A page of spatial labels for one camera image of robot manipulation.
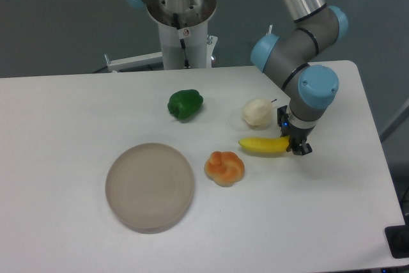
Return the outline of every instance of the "yellow banana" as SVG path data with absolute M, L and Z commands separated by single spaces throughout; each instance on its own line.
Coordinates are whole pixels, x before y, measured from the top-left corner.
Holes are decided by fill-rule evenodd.
M 257 153 L 285 152 L 288 147 L 289 136 L 268 139 L 265 137 L 246 137 L 239 140 L 238 144 L 245 150 Z

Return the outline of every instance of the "gray plate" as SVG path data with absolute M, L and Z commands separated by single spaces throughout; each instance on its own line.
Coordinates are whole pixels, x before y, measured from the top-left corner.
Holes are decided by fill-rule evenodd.
M 118 219 L 141 233 L 174 226 L 194 192 L 192 168 L 174 148 L 146 143 L 123 153 L 105 183 L 108 204 Z

